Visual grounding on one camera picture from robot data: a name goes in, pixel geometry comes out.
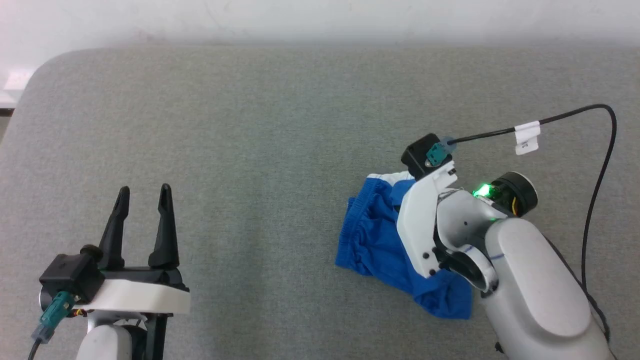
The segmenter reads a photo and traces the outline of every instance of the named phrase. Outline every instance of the white tag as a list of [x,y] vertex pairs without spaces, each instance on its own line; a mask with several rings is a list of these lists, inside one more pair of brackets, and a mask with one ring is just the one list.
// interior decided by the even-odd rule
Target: white tag
[[523,155],[538,150],[538,135],[540,135],[540,122],[532,121],[518,125],[516,130],[516,155]]

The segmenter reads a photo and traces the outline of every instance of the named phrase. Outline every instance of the green light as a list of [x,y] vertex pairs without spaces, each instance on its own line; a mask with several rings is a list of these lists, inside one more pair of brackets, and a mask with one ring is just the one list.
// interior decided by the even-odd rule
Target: green light
[[474,191],[474,196],[475,197],[487,196],[489,195],[490,192],[491,192],[491,185],[483,184],[482,186],[480,186],[480,189]]

